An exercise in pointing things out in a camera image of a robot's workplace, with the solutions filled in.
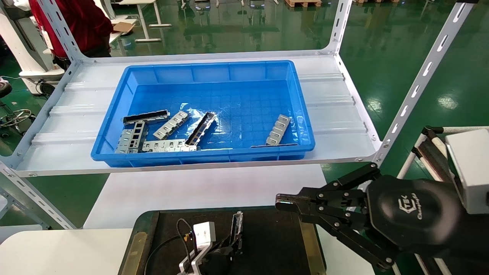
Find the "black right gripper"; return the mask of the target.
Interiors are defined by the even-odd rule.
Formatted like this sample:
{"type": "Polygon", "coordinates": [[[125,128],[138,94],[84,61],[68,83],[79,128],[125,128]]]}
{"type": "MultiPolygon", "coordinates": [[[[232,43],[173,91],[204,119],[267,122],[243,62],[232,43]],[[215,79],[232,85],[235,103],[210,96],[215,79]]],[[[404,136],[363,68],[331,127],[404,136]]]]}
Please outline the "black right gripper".
{"type": "Polygon", "coordinates": [[[465,214],[454,186],[428,179],[380,176],[377,164],[369,163],[322,187],[303,187],[297,194],[278,194],[276,209],[294,212],[302,222],[321,226],[382,270],[393,266],[394,254],[382,250],[342,222],[344,211],[340,208],[365,207],[368,197],[373,228],[393,244],[404,249],[447,245],[465,214]],[[359,186],[367,181],[372,183],[366,193],[359,186]]]}

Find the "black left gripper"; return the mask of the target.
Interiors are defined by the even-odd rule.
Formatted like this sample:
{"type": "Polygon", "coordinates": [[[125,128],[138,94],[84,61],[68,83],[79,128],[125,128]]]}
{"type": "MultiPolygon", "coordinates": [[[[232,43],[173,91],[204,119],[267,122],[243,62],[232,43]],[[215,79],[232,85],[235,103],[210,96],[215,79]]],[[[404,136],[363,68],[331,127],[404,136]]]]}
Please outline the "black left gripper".
{"type": "Polygon", "coordinates": [[[229,275],[232,256],[242,254],[242,238],[226,238],[201,260],[202,275],[229,275]]]}

